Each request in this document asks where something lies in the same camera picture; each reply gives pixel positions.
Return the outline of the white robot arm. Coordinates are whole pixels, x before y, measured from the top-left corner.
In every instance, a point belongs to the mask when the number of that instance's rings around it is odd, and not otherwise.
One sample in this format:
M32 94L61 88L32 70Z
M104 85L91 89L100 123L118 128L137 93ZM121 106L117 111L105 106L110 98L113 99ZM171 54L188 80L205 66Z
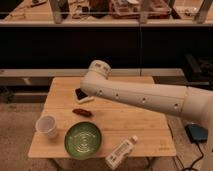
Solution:
M213 169L213 91L189 86L112 81L108 79L110 70L106 62L92 61L81 79L81 90L90 96L180 117L206 128L208 138L200 171Z

